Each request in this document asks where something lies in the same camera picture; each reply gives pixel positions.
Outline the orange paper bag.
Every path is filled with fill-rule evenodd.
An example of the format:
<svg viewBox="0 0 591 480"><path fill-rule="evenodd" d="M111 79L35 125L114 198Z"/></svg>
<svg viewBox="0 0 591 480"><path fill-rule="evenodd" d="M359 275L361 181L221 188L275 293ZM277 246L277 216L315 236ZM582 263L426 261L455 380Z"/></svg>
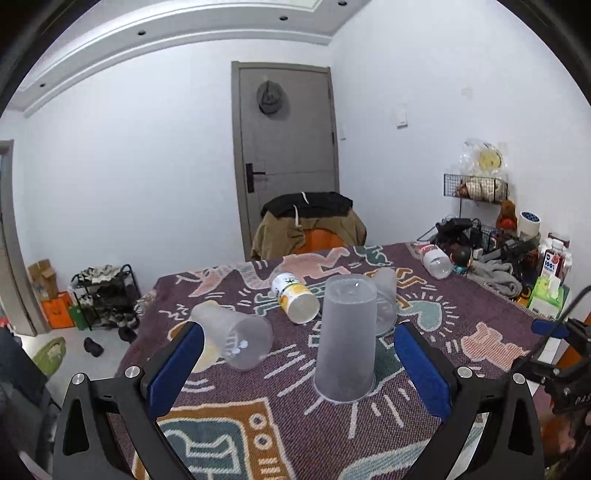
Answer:
<svg viewBox="0 0 591 480"><path fill-rule="evenodd" d="M41 307L45 317L52 329L63 329L74 327L69 308L73 306L70 295L61 292L54 299L42 300Z"/></svg>

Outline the cardboard box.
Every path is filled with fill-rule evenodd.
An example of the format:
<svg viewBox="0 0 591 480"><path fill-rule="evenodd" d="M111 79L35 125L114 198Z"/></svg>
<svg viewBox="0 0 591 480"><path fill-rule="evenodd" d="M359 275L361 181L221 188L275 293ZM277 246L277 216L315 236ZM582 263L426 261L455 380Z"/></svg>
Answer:
<svg viewBox="0 0 591 480"><path fill-rule="evenodd" d="M53 300L58 297L56 272L49 259L31 264L28 267L28 273L41 300Z"/></svg>

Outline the grey cap on door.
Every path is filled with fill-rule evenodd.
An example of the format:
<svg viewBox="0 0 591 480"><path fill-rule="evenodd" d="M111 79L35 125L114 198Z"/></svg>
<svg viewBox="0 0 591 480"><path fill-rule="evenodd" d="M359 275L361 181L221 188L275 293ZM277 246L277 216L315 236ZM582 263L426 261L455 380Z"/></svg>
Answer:
<svg viewBox="0 0 591 480"><path fill-rule="evenodd" d="M256 90L256 104L260 113L270 117L287 115L290 111L287 94L279 83L266 80Z"/></svg>

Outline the frosted cup lying left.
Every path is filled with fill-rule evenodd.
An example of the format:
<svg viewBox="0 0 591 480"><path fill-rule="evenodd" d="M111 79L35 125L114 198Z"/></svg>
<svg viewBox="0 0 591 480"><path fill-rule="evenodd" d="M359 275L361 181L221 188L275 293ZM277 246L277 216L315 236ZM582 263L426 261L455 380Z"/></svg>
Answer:
<svg viewBox="0 0 591 480"><path fill-rule="evenodd" d="M207 301L192 309L190 319L200 324L205 341L232 369L256 368L273 347L273 328L266 318Z"/></svg>

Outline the orange chair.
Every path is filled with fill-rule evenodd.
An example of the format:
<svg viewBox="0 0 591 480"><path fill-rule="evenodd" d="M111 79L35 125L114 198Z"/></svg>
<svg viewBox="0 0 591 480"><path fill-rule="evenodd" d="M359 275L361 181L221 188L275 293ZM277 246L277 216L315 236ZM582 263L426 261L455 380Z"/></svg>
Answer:
<svg viewBox="0 0 591 480"><path fill-rule="evenodd" d="M295 250L294 253L315 253L345 246L346 244L334 232L317 228L304 230L304 245Z"/></svg>
<svg viewBox="0 0 591 480"><path fill-rule="evenodd" d="M590 355L590 317L585 321L571 318L566 323L569 335L565 339L568 348L560 358L558 365L567 369Z"/></svg>

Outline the yellow white printed cup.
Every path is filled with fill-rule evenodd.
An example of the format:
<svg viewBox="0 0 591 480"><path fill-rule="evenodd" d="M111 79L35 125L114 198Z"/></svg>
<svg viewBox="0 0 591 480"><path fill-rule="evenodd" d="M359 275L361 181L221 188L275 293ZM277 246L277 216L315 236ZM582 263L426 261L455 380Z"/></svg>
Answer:
<svg viewBox="0 0 591 480"><path fill-rule="evenodd" d="M294 324L311 322L320 313L318 298L293 273L273 274L270 288L280 308Z"/></svg>

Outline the grey door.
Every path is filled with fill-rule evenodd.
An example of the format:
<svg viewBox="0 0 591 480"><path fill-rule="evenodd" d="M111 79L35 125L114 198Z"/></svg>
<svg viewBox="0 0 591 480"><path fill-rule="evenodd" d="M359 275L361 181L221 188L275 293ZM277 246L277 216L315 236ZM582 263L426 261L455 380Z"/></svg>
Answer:
<svg viewBox="0 0 591 480"><path fill-rule="evenodd" d="M256 104L263 81L287 94L287 115L267 117ZM242 250L249 258L263 205L277 196L339 191L334 89L328 67L264 62L231 65L232 140ZM246 192L245 163L266 176Z"/></svg>

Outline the green tissue pack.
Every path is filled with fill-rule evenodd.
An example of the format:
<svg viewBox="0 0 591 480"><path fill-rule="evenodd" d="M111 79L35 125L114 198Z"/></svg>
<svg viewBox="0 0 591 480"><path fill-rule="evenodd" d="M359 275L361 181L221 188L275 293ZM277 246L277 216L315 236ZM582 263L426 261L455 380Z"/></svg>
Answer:
<svg viewBox="0 0 591 480"><path fill-rule="evenodd" d="M528 309L537 315L558 319L567 299L567 292L556 276L540 276L532 290Z"/></svg>

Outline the blue white carton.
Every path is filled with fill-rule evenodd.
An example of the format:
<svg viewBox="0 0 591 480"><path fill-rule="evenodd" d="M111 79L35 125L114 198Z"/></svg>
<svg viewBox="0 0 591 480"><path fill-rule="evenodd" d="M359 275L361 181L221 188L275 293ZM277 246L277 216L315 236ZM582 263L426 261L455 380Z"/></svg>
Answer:
<svg viewBox="0 0 591 480"><path fill-rule="evenodd" d="M565 252L561 247L545 245L541 250L540 276L551 279L560 278L560 273L565 261Z"/></svg>

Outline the frosted cup lying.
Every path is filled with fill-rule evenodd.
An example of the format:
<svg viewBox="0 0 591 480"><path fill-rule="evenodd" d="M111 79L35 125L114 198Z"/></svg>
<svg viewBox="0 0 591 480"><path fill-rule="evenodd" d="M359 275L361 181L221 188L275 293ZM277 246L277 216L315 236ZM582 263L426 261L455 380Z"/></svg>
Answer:
<svg viewBox="0 0 591 480"><path fill-rule="evenodd" d="M232 369L256 368L273 347L273 328L266 318L207 301L192 309L190 319L200 324L205 341Z"/></svg>
<svg viewBox="0 0 591 480"><path fill-rule="evenodd" d="M397 274L392 268L380 268L370 277L377 289L378 337L390 332L398 319Z"/></svg>

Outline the white wall switch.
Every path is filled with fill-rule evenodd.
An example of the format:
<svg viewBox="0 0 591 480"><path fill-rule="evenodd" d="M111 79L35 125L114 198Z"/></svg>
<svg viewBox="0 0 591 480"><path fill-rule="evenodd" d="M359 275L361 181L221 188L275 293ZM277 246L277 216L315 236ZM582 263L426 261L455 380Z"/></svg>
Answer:
<svg viewBox="0 0 591 480"><path fill-rule="evenodd" d="M409 125L407 109L404 107L394 108L392 112L392 121L397 129L407 128Z"/></svg>

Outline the black shoe rack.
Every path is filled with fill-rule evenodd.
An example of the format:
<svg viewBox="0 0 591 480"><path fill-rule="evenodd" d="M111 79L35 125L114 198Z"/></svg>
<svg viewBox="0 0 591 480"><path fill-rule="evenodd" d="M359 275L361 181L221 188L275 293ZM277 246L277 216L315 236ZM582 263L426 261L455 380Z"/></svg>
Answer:
<svg viewBox="0 0 591 480"><path fill-rule="evenodd" d="M90 330L139 326L140 291L130 264L88 267L71 278L69 292Z"/></svg>

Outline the clear bottle red cap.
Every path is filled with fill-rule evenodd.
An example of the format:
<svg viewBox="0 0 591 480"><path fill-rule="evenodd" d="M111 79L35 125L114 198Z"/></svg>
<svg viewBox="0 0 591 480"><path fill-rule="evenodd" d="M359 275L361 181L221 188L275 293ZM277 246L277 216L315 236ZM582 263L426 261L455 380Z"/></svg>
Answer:
<svg viewBox="0 0 591 480"><path fill-rule="evenodd" d="M439 246L427 242L416 242L412 247L433 278L444 280L451 275L452 261Z"/></svg>

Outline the frosted cup lying right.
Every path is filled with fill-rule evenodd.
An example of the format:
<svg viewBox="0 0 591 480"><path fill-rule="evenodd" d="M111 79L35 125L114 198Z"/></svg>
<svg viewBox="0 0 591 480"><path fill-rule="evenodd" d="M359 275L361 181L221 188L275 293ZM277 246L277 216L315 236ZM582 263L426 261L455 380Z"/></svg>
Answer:
<svg viewBox="0 0 591 480"><path fill-rule="evenodd" d="M378 337L390 332L398 319L397 274L392 268L380 268L370 277L377 289Z"/></svg>

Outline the tall frosted plastic cup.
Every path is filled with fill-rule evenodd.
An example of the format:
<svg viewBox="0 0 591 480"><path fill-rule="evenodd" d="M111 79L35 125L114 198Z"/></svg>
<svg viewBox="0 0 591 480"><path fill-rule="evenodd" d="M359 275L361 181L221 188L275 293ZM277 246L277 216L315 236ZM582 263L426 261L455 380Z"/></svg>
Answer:
<svg viewBox="0 0 591 480"><path fill-rule="evenodd" d="M377 289L364 275L329 278L314 385L334 403L367 396L375 382Z"/></svg>

